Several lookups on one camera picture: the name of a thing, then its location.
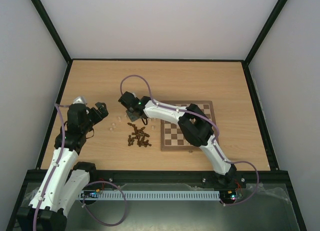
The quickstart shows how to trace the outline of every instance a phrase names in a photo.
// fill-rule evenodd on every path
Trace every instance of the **wooden chessboard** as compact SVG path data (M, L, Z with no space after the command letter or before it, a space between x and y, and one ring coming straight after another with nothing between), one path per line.
M170 104L178 107L187 107L190 104L198 105L202 112L214 123L216 123L214 106L212 101L161 101L165 104ZM170 123L168 121L161 120L160 125L160 147L162 151L200 151L200 148L195 147L188 143L182 134L178 125Z

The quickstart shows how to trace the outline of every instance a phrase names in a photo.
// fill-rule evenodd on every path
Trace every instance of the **black frame edge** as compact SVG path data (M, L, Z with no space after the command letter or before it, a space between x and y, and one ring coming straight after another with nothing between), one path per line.
M77 61L156 61L156 62L240 62L243 59L184 59L184 58L73 58Z
M16 200L14 209L11 214L10 221L7 226L7 231L12 231L15 225L16 214L20 207L24 194L27 189L28 183L41 183L45 178L47 170L28 170L23 185L21 187L19 196ZM108 180L113 179L113 183L117 185L123 185L125 183L175 183L175 184L189 184L191 186L197 185L200 188L215 188L217 191L230 190L228 188L217 188L214 183L210 183L210 178L213 175L213 171L131 171L131 170L97 170L99 178ZM256 172L254 171L237 171L237 177L244 178L248 184L254 184L257 180ZM292 187L292 183L287 171L259 171L260 182L263 184L285 184L289 198L292 202L293 211L301 231L306 231L306 225L301 214L299 204ZM203 177L207 178L206 183L203 183Z
M63 44L54 24L52 23L45 7L43 6L41 0L31 0L35 9L37 10L37 12L39 13L44 25L46 26L46 28L48 29L49 33L51 34L55 44L57 45L58 49L60 50L62 56L64 57L65 61L67 63L71 62L72 59L65 47L65 45Z
M244 72L244 77L246 80L246 84L248 86L248 90L250 93L250 97L251 97L251 101L252 101L252 105L253 105L253 109L254 109L254 113L255 113L255 117L260 129L260 134L261 134L261 138L263 141L263 145L264 145L264 149L266 152L266 157L268 159L269 162L269 166L270 166L270 170L278 170L279 169L279 164L277 161L277 157L274 151L274 147L272 145L271 139L270 139L270 135L268 132L268 128L267 128L267 124L265 121L265 116L263 114L261 105L260 105L260 101L257 95L257 91L256 91L256 87L254 85L254 81L252 79L251 76L251 72L248 66L245 65L245 62L242 63L242 68L243 68L243 72Z
M281 10L283 9L283 7L285 6L285 4L287 3L288 0L278 0L273 8L273 10L271 11L268 19L266 20L263 28L261 29L258 37L256 38L249 54L247 55L247 57L245 58L245 65L248 66L250 64L250 62L252 61L252 59L254 58L254 56L256 55L258 49L260 48L261 44L263 43L263 41L265 40L266 36L268 35L271 27L273 26L273 24L275 23L277 17L279 16Z
M62 99L62 96L64 94L64 90L65 90L65 87L66 87L66 84L67 84L67 80L68 80L68 77L69 77L69 73L70 73L72 64L73 64L73 61L71 60L68 63L68 65L66 66L65 73L64 73L64 76L63 76L63 80L62 80L62 83L61 83L61 86L60 86L60 90L59 90L58 96L57 96L56 101L55 101L56 104L60 104L60 102L61 102L61 99ZM48 125L48 129L46 130L45 137L44 137L44 140L43 140L43 144L42 144L42 147L41 147L41 151L40 151L38 160L36 162L36 166L35 167L37 169L41 168L42 162L44 160L45 153L46 153L47 146L48 146L48 142L49 142L49 139L50 139L50 136L51 136L51 132L52 132L52 129L54 127L55 120L56 120L56 115L57 115L57 110L55 109L55 107L53 107L53 111L52 111L52 115L51 115L50 122L49 122L49 125Z

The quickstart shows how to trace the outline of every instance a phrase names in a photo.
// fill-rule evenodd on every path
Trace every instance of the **table surface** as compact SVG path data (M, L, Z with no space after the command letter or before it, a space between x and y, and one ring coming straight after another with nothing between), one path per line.
M77 96L85 96L88 107L105 102L109 112L108 117L94 126L94 137L86 141L78 161L95 163L99 170L213 170L201 151L161 151L158 119L150 121L145 128L152 146L128 146L128 135L133 129L127 125L130 120L125 117L126 110L118 99L121 80L132 74L147 79L153 97L159 101L211 100L220 129L219 143L226 156L231 161L249 161L260 171L270 170L240 62L73 61L61 104L68 105ZM127 79L123 90L140 98L149 96L145 83L136 77ZM66 120L67 109L61 108L61 111ZM139 128L144 126L141 120L134 123ZM60 126L57 116L42 169L50 165ZM241 171L253 170L247 164L236 167Z

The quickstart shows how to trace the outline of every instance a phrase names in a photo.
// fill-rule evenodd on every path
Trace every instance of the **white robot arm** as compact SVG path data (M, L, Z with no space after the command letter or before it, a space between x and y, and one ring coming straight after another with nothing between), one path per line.
M220 178L219 181L223 184L231 181L237 169L234 164L227 163L230 160L215 140L212 125L199 117L206 117L206 115L197 105L178 107L151 100L147 96L139 99L134 93L130 92L125 92L119 102L126 107L126 113L132 122L140 118L156 118L179 125L185 139L190 144L199 147L210 160L214 171L221 175L222 179Z
M79 193L90 181L96 180L94 163L78 162L73 167L86 142L87 133L108 116L105 103L97 102L95 105L97 109L88 108L85 99L78 97L68 107L65 136L61 128L42 184L29 207L18 210L17 219L23 231L32 230L35 215L37 230L65 230L68 213Z

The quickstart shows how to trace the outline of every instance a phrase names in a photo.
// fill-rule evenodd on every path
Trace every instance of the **purple cable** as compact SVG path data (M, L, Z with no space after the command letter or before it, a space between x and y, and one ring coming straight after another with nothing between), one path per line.
M56 108L57 113L59 114L60 121L61 121L61 127L62 127L62 144L61 144L60 153L59 153L58 158L57 158L57 160L56 160L56 163L57 163L57 164L59 163L59 161L60 161L60 159L61 159L61 157L62 157L63 150L64 150L64 148L65 148L65 141L66 141L66 140L65 140L66 131L65 131L64 119L63 119L63 117L62 117L62 113L61 113L59 107L66 107L66 106L68 106L68 105L60 105L60 104L57 104L57 103L54 104L54 107ZM57 166L53 166L53 168L51 169L51 172L50 172L50 174L49 174L49 176L48 176L48 178L47 178L47 180L46 180L46 182L45 182L45 184L44 184L44 186L43 186L43 190L42 190L41 195L40 195L42 198L44 198L44 196L45 196L47 187L48 187L48 185L49 185L49 182L50 182L50 180L51 180L51 177L52 177L52 175L54 174L56 168L57 168ZM39 200L38 205L36 206L35 211L34 211L33 228L32 228L33 231L37 231L37 217L38 217L38 212L39 212L41 203L42 203L42 200Z
M126 79L128 79L128 78L131 78L131 77L140 78L140 79L142 79L142 80L145 82L145 84L146 84L146 86L147 86L147 88L148 88L148 91L149 91L150 99L151 99L151 101L152 101L152 103L153 103L154 105L156 105L156 106L158 106L158 107L160 107L160 108L167 109L167 110L172 110L172 111L176 111L176 110L177 110L176 108L168 107L168 106L165 106L165 105L161 105L161 104L158 104L158 105L157 105L157 103L155 102L155 100L154 100L154 98L153 98L153 96L152 96L151 88L150 88L150 85L149 85L148 81L147 81L144 77L142 77L142 76L140 76L140 75L137 75L137 74L128 75L127 77L125 77L124 79L122 79L122 81L121 81L121 83L120 83L120 93L121 93L121 95L123 95L122 85L123 85L124 81L125 81ZM218 136L220 135L220 131L219 131L218 127L216 126L216 124L215 124L214 122L212 122L210 119L208 119L207 117L202 116L202 115L200 115L200 114L198 114L198 113L191 112L191 111L184 110L184 109L179 109L179 111L185 112L185 113L188 113L188 114L191 114L191 115L194 115L194 116L197 116L197 117L199 117L199 118L207 121L209 124L211 124L211 125L215 128L215 130L216 130L216 136L212 139L212 144L213 144L213 146L214 146L214 149L217 151L217 153L219 154L219 156L221 157L221 159L222 159L224 162L226 162L227 164L230 164L230 165L235 165L235 164L241 164L241 163L243 163L243 164L251 165L251 166L253 167L253 169L254 169L254 171L255 171L255 173L256 173L256 186L255 186L255 189L253 190L252 194L250 194L249 197L247 197L246 199L244 199L244 200L242 200L242 201L240 201L240 202L236 202L236 203L232 203L232 204L226 204L226 203L223 203L223 201L221 201L221 202L222 202L222 204L223 204L224 206L233 206L233 205L239 205L239 204L242 204L242 203L248 201L248 200L257 192L257 190L258 190L258 186L259 186L259 173L258 173L257 168L256 168L251 162L248 162L248 161L236 161L236 162L231 162L231 161L225 160L225 158L222 156L222 154L220 153L220 151L219 151L219 150L216 148L216 146L215 146L215 140L216 140L216 138L218 138Z
M121 224L127 217L127 214L128 214L128 201L126 199L126 195L124 194L124 192L117 186L115 185L114 183L112 182L108 182L108 181L95 181L95 182L91 182L91 183L88 183L86 185L87 186L90 186L90 185L95 185L95 184L108 184L108 185L111 185L113 187L115 187L117 190L120 191L120 193L122 194L122 197L123 197L123 200L124 200L124 213L123 213L123 216L122 218L116 222L116 223L112 223L112 224L109 224L109 223L105 223L105 222L102 222L100 221L99 219L97 219L94 214L87 208L86 204L85 204L85 200L86 200L86 197L87 196L84 196L83 197L83 200L82 200L82 207L85 208L85 210L89 213L89 215L95 220L97 221L99 224L101 225L104 225L104 226L107 226L107 227L113 227L113 226L117 226L119 224Z
M152 96L151 88L150 88L150 85L149 85L148 81L147 81L144 77L142 77L142 76L140 76L140 75L137 75L137 74L132 74L132 75L129 75L129 76L125 77L124 79L122 79L122 81L121 81L121 83L120 83L120 93L121 93L121 95L123 95L123 91L122 91L123 82L124 82L126 79L131 78L131 77L138 77L138 78L142 79L142 80L145 82L146 86L148 87L150 99L151 99L151 101L152 101L152 103L153 103L154 105L156 105L156 106L158 106L158 107L160 107L160 108L164 108L164 109L167 109L167 110L171 110L171 111L176 111L176 110L177 110L176 108L168 107L168 106L165 106L165 105L162 105L162 104L158 104L158 105L157 105L156 101L154 100L154 97ZM197 116L197 117L199 117L199 118L207 121L209 124L211 124L211 125L215 128L215 130L216 130L216 135L215 135L215 137L214 137L213 140L216 140L216 138L218 138L218 136L220 135L220 131L219 131L219 128L217 127L217 125L216 125L214 122L212 122L210 119L208 119L207 117L202 116L202 115L200 115L200 114L198 114L198 113L196 113L196 112L192 112L192 111L185 110L185 109L179 109L179 111L180 111L180 112L183 112L183 113L188 113L188 114Z
M223 161L225 161L227 164L231 164L231 165L235 165L235 164L248 164L248 165L251 165L255 171L255 174L256 174L256 185L255 185L255 188L253 190L253 192L249 195L249 197L247 197L246 199L244 200L241 200L240 202L235 202L235 203L224 203L222 200L221 203L224 205L224 206L234 206L234 205L239 205L239 204L242 204L246 201L248 201L249 199L251 199L251 197L258 191L258 187L259 187L259 173L258 173L258 170L257 168L251 163L251 162L248 162L248 161L236 161L236 162L230 162L228 160L225 160L224 157L222 156L222 154L220 153L219 149L217 149L217 147L215 145L214 146L214 149L217 151L218 155L220 156L221 159L223 159Z

